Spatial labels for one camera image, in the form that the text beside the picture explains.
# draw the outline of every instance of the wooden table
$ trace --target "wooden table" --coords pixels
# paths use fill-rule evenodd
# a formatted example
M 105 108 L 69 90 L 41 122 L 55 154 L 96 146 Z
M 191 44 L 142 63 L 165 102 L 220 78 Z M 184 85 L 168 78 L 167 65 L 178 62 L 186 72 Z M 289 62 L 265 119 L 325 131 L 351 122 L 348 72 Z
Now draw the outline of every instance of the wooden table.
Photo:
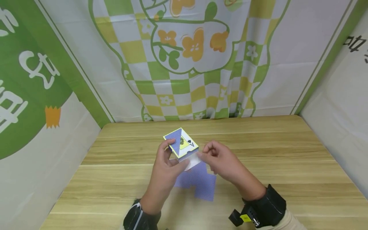
M 180 127 L 201 147 L 212 139 L 227 145 L 309 230 L 368 229 L 367 200 L 298 116 L 108 124 L 41 229 L 117 230 L 146 190 L 162 136 Z M 174 188 L 159 229 L 237 229 L 228 220 L 234 208 L 241 210 L 240 196 L 219 176 L 213 202 Z

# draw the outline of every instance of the flower print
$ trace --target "flower print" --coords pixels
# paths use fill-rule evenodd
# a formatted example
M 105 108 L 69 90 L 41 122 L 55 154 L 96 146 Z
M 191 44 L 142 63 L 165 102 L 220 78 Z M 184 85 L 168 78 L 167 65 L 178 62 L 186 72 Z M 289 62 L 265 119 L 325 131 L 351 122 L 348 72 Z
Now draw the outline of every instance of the flower print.
M 202 119 L 204 116 L 205 116 L 205 115 L 204 115 L 202 112 L 200 112 L 199 114 L 197 114 L 197 115 L 195 116 L 195 119 L 196 119 L 196 120 L 199 120 L 199 119 Z
M 220 97 L 225 97 L 226 89 L 221 89 Z
M 153 30 L 153 25 L 150 23 L 148 19 L 141 19 L 139 22 L 142 25 L 142 33 L 150 34 Z
M 194 32 L 193 39 L 189 36 L 183 38 L 183 57 L 192 57 L 193 61 L 199 61 L 203 55 L 204 33 L 202 28 L 198 28 Z
M 195 0 L 170 0 L 170 13 L 173 17 L 179 17 L 183 7 L 193 8 Z
M 150 115 L 148 115 L 148 114 L 145 114 L 145 115 L 143 116 L 143 118 L 144 118 L 144 121 L 150 121 L 150 120 L 152 120 L 151 116 L 150 116 Z
M 247 52 L 247 56 L 251 57 L 252 61 L 255 57 L 258 57 L 257 52 L 255 51 L 256 47 L 255 46 L 248 46 L 248 52 Z
M 160 29 L 158 31 L 158 36 L 160 37 L 160 41 L 162 44 L 169 44 L 171 46 L 176 46 L 176 41 L 175 41 L 176 32 L 175 31 L 169 31 L 166 33 L 165 31 Z
M 215 33 L 211 37 L 209 47 L 213 48 L 214 51 L 219 51 L 221 53 L 226 50 L 226 39 L 229 36 L 227 31 L 223 33 Z
M 166 104 L 166 105 L 170 105 L 170 103 L 173 101 L 172 99 L 169 98 L 169 96 L 165 96 L 165 97 L 161 97 L 161 104 Z

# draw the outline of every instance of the green border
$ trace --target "green border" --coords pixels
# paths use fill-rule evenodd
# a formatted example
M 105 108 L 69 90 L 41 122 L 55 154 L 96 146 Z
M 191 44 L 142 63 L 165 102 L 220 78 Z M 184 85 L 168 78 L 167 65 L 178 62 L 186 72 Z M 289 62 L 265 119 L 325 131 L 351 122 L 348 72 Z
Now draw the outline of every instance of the green border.
M 346 8 L 346 11 L 344 12 L 343 17 L 341 18 L 339 25 L 337 26 L 334 35 L 337 31 L 337 29 L 339 28 L 343 18 L 345 17 L 345 14 L 347 13 L 350 5 L 352 3 L 352 0 L 350 1 L 348 7 Z M 311 83 L 310 87 L 308 88 L 308 91 L 305 93 L 303 99 L 301 100 L 298 108 L 296 109 L 295 113 L 296 115 L 299 115 L 301 110 L 303 109 L 303 107 L 305 106 L 305 104 L 308 102 L 309 98 L 311 97 L 311 95 L 313 94 L 314 90 L 316 89 L 316 87 L 318 86 L 319 82 L 321 81 L 322 77 L 327 73 L 327 71 L 329 70 L 330 66 L 332 65 L 332 63 L 335 61 L 337 55 L 339 54 L 341 48 L 342 48 L 342 44 L 345 42 L 346 38 L 351 34 L 351 32 L 353 31 L 353 29 L 355 28 L 355 26 L 358 24 L 359 20 L 361 19 L 361 17 L 363 16 L 363 14 L 365 13 L 365 11 L 368 9 L 368 1 L 367 0 L 358 0 L 357 3 L 354 6 L 354 9 L 351 11 L 351 14 L 349 15 L 349 18 L 347 19 L 344 27 L 342 28 L 340 34 L 338 35 L 335 43 L 333 44 L 329 54 L 327 55 L 325 61 L 323 62 L 321 68 L 319 69 L 316 77 L 314 78 L 313 82 Z M 290 114 L 292 114 L 294 108 L 296 107 L 298 101 L 300 100 L 301 96 L 303 95 L 303 92 L 305 91 L 305 88 L 307 87 L 308 83 L 310 82 L 314 72 L 316 71 L 316 68 L 314 69 L 311 77 L 309 78 L 307 84 L 305 85 L 302 93 L 300 94 L 295 106 L 293 107 L 293 109 L 291 110 Z
M 270 64 L 271 64 L 271 54 L 270 54 L 270 43 L 271 43 L 271 40 L 272 40 L 272 37 L 273 37 L 273 33 L 275 32 L 276 28 L 279 26 L 281 20 L 283 19 L 288 7 L 289 7 L 289 4 L 290 4 L 290 1 L 291 0 L 288 0 L 286 5 L 285 5 L 285 8 L 284 8 L 284 11 L 282 12 L 279 20 L 277 21 L 277 24 L 275 26 L 275 28 L 273 29 L 273 31 L 271 32 L 269 38 L 268 38 L 268 41 L 267 41 L 267 64 L 266 65 L 263 65 L 263 66 L 266 66 L 267 67 L 267 71 L 265 72 L 265 76 L 262 78 L 262 81 L 254 88 L 251 96 L 250 96 L 250 100 L 251 100 L 251 103 L 253 104 L 253 111 L 251 113 L 251 117 L 253 116 L 253 114 L 255 113 L 256 111 L 256 104 L 255 104 L 255 101 L 253 99 L 253 95 L 255 93 L 255 91 L 262 85 L 262 83 L 265 81 L 266 79 L 266 76 L 267 76 L 267 73 L 268 73 L 268 69 L 270 68 Z
M 88 0 L 88 12 L 89 12 L 89 16 L 92 19 L 92 22 L 98 32 L 98 34 L 100 35 L 100 37 L 102 38 L 102 40 L 106 43 L 106 45 L 109 47 L 109 49 L 117 56 L 117 58 L 119 59 L 120 63 L 121 63 L 121 74 L 123 75 L 123 79 L 125 80 L 125 82 L 127 83 L 127 86 L 129 87 L 129 89 L 134 93 L 134 95 L 139 99 L 139 101 L 142 103 L 142 110 L 141 110 L 141 117 L 142 117 L 142 121 L 144 120 L 144 104 L 141 101 L 141 99 L 138 97 L 138 95 L 134 92 L 134 90 L 131 88 L 130 84 L 128 83 L 128 81 L 126 80 L 126 78 L 124 77 L 124 60 L 122 59 L 122 57 L 120 56 L 120 54 L 111 47 L 111 45 L 106 41 L 105 37 L 102 35 L 101 31 L 99 30 L 97 23 L 95 21 L 95 16 L 93 14 L 93 0 Z
M 70 53 L 73 55 L 73 57 L 76 60 L 77 64 L 79 65 L 79 67 L 81 68 L 81 70 L 83 71 L 83 73 L 85 74 L 85 76 L 86 76 L 87 80 L 89 81 L 89 83 L 91 84 L 93 90 L 96 92 L 96 95 L 101 100 L 101 102 L 102 102 L 103 106 L 106 108 L 108 114 L 111 116 L 111 119 L 115 122 L 112 114 L 110 113 L 110 111 L 108 110 L 107 106 L 103 102 L 102 98 L 98 94 L 97 90 L 93 86 L 93 84 L 92 84 L 91 80 L 89 79 L 88 75 L 84 71 L 83 67 L 80 65 L 78 59 L 76 58 L 76 56 L 74 55 L 74 53 L 70 49 L 68 43 L 65 41 L 64 37 L 60 33 L 59 29 L 57 28 L 57 26 L 54 23 L 54 21 L 52 20 L 52 18 L 50 17 L 49 13 L 45 9 L 45 7 L 41 3 L 41 1 L 40 0 L 37 0 L 37 1 L 41 5 L 41 7 L 43 8 L 43 10 L 46 12 L 46 14 L 49 17 L 51 23 L 54 25 L 54 27 L 56 28 L 56 30 L 59 33 L 60 37 L 62 38 L 62 40 L 64 41 L 64 43 L 68 47 Z M 73 62 L 73 64 L 75 66 L 75 70 L 74 71 L 77 71 L 79 74 L 74 74 L 72 76 L 69 76 L 69 75 L 68 76 L 63 76 L 63 78 L 67 82 L 67 84 L 69 85 L 69 87 L 72 88 L 73 92 L 77 95 L 79 101 L 82 102 L 83 105 L 86 107 L 86 109 L 91 113 L 92 117 L 97 122 L 97 124 L 99 125 L 99 127 L 100 128 L 103 128 L 106 124 L 111 123 L 111 120 L 109 119 L 109 117 L 107 116 L 106 112 L 104 111 L 104 109 L 102 108 L 102 106 L 100 105 L 100 103 L 98 102 L 96 96 L 93 94 L 92 89 L 88 86 L 88 84 L 84 80 L 84 78 L 83 78 L 82 74 L 80 73 L 80 71 L 78 70 L 76 64 L 74 62 Z

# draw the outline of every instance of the wrist strap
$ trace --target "wrist strap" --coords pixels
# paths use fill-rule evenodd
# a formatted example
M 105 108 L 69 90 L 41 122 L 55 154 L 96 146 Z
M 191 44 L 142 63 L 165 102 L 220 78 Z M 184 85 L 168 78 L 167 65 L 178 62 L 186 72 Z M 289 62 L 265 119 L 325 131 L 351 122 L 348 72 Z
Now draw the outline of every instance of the wrist strap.
M 239 213 L 234 210 L 229 219 L 235 226 L 243 222 L 253 222 L 256 228 L 276 226 L 284 217 L 286 201 L 269 184 L 266 194 L 259 200 L 245 201 L 244 208 Z

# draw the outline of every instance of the green banner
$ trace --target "green banner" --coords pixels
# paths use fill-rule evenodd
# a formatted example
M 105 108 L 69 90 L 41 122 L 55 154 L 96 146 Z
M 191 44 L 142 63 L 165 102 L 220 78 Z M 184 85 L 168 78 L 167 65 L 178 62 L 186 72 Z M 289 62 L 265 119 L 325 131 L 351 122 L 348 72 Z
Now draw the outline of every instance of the green banner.
M 62 78 L 63 66 L 53 63 L 17 11 L 4 1 L 0 3 L 0 42 L 2 159 L 23 148 L 45 124 L 57 128 L 61 106 L 72 90 Z

